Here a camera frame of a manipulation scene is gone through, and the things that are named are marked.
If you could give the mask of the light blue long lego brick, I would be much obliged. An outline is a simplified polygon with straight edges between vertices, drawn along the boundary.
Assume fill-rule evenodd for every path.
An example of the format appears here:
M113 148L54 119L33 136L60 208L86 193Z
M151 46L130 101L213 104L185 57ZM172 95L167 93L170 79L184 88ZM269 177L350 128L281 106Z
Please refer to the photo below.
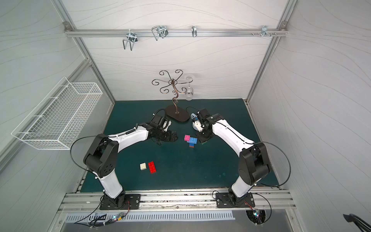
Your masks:
M190 137L187 142L190 143L190 144L197 144L198 139L195 138L195 137Z

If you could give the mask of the cream square lego brick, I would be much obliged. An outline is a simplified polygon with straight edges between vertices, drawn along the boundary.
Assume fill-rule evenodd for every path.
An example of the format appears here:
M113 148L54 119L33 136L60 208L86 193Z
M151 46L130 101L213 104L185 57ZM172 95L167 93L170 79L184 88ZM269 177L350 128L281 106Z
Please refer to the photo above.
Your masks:
M140 169L141 169L141 171L146 170L147 169L147 164L146 163L140 164Z

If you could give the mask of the red lego brick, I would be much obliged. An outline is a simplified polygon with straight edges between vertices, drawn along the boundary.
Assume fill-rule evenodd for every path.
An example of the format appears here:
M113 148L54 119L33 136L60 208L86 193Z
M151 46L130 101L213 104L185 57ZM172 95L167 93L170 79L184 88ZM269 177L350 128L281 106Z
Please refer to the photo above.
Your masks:
M155 164L154 164L153 161L151 161L151 162L148 163L148 167L149 167L149 170L150 170L150 173L151 173L151 174L157 172L156 167L155 167Z

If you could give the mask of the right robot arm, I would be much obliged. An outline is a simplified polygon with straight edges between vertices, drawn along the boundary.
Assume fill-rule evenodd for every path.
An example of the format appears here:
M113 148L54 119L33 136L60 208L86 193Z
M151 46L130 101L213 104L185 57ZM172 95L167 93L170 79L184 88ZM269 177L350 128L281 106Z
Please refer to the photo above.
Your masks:
M255 143L234 129L220 114L211 115L207 109L199 110L192 119L196 136L205 143L218 136L238 155L238 178L229 189L229 199L234 204L244 200L250 190L271 172L266 146Z

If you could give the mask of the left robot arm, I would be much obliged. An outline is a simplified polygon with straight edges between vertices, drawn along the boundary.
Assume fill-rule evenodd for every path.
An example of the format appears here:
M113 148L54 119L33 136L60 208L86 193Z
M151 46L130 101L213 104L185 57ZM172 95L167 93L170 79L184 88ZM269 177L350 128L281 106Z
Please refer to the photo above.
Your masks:
M169 130L171 123L166 116L154 115L150 122L137 124L130 130L113 135L95 136L83 162L100 181L105 196L115 200L124 193L115 171L119 152L152 138L160 142L176 141L176 132Z

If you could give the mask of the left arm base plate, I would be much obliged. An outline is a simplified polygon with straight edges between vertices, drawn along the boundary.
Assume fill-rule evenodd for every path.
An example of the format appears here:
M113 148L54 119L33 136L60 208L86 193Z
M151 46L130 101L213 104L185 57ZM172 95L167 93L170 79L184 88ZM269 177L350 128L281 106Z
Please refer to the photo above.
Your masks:
M139 209L141 194L120 194L115 199L103 195L100 210L136 210Z

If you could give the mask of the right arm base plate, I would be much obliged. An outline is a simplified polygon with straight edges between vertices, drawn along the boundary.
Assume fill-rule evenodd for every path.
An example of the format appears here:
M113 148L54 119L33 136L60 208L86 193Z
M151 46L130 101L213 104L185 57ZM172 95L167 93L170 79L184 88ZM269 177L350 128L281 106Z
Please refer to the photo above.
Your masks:
M233 193L216 193L214 195L217 208L254 208L255 201L252 193L236 197Z

